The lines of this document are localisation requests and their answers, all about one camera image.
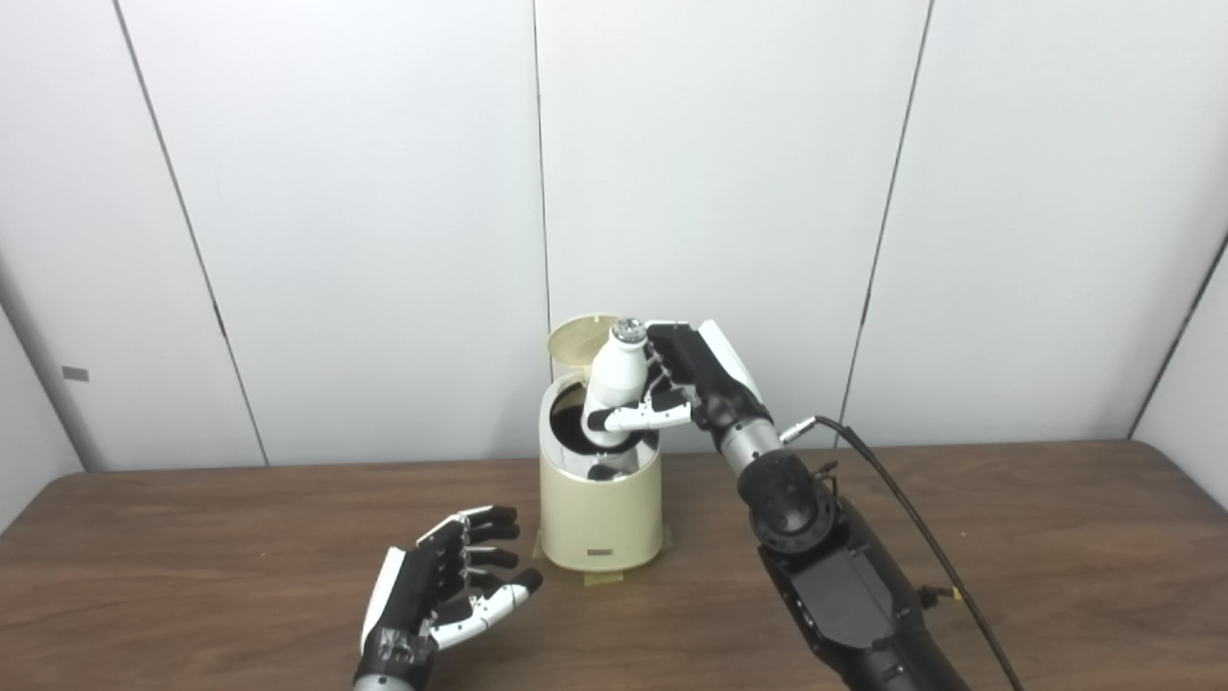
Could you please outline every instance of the robotic hand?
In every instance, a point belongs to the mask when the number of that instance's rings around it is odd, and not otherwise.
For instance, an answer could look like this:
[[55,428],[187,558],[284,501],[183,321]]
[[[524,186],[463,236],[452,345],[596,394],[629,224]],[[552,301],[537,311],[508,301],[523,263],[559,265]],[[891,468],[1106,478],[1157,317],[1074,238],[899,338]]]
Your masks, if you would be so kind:
[[[759,390],[715,322],[647,322],[641,401],[599,410],[596,432],[694,423],[738,475],[759,556],[810,650],[852,691],[969,691],[925,627],[922,601],[826,473],[812,475],[777,434]],[[618,379],[599,373],[592,377]],[[858,450],[868,449],[847,428]]]
[[[524,569],[503,582],[486,569],[519,558],[488,540],[519,536],[516,509],[481,507],[452,514],[406,551],[389,547],[362,625],[355,691],[422,691],[435,653],[468,641],[523,605],[542,574]],[[481,595],[457,598],[467,588]]]

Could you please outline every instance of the container lid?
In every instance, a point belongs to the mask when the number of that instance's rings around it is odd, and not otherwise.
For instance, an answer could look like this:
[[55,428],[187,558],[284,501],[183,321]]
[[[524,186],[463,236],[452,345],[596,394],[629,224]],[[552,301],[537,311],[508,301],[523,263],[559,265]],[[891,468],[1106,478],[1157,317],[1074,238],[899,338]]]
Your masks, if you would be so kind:
[[585,314],[559,324],[546,339],[550,358],[564,367],[588,369],[618,319],[613,314]]

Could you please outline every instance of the black robotic forearm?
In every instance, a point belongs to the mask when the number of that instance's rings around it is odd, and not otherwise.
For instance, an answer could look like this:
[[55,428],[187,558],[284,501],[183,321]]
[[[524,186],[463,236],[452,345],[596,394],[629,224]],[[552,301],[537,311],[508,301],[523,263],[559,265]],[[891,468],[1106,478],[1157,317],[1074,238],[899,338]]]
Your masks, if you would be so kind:
[[355,691],[426,689],[438,649],[429,621],[437,600],[437,569],[432,550],[405,554],[388,604],[363,642],[362,659],[354,673]]
[[926,631],[916,590],[847,500],[792,453],[738,479],[759,556],[810,650],[853,691],[968,691]]
[[917,592],[853,506],[783,448],[772,420],[688,324],[648,328],[693,422],[738,474],[759,556],[810,650],[852,691],[969,691],[926,631]]

